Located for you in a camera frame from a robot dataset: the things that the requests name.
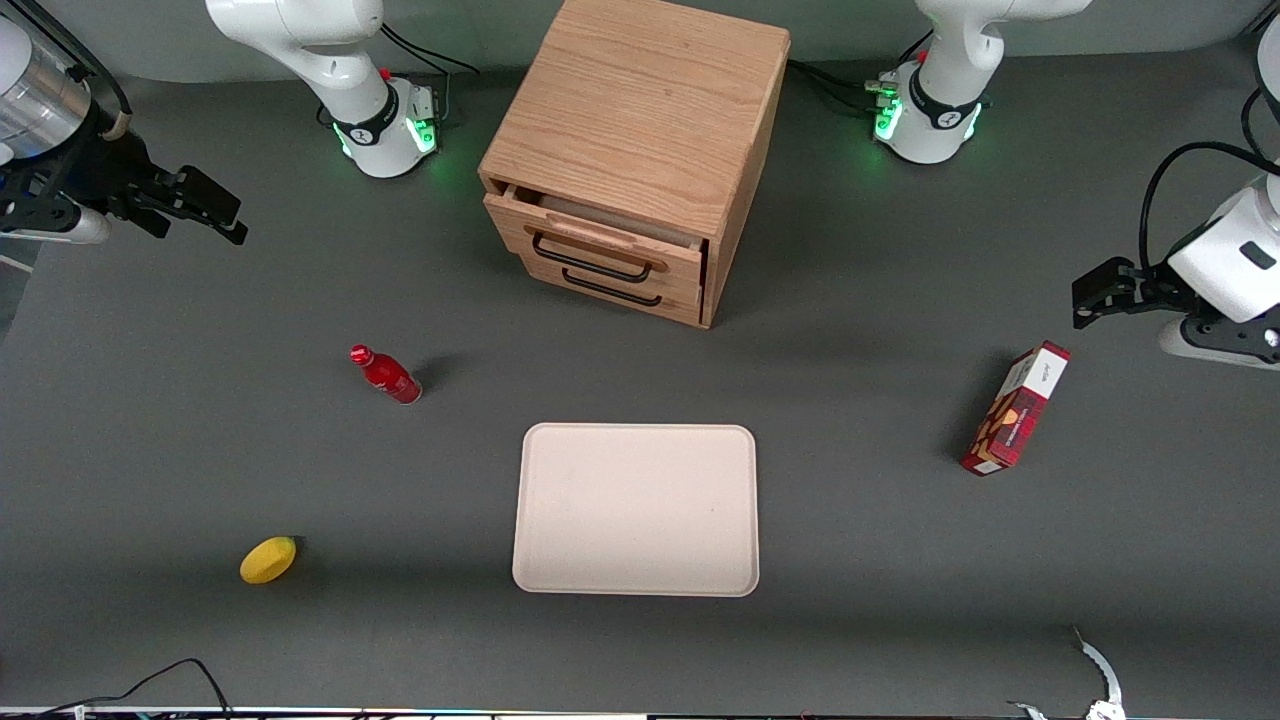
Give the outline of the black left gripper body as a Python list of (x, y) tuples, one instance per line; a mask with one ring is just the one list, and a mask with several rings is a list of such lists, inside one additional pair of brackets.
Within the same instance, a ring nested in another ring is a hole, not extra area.
[(1129, 274), (1134, 283), (1130, 315), (1169, 314), (1174, 331), (1181, 331), (1188, 323), (1198, 325), (1204, 319), (1203, 299), (1167, 263), (1138, 263)]

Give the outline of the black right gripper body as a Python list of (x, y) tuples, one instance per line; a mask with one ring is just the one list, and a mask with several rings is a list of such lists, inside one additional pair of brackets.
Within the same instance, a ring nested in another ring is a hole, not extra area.
[(5, 238), (105, 241), (111, 217), (163, 238), (188, 211), (175, 177), (150, 161), (140, 136), (118, 141), (79, 131), (60, 146), (3, 165)]

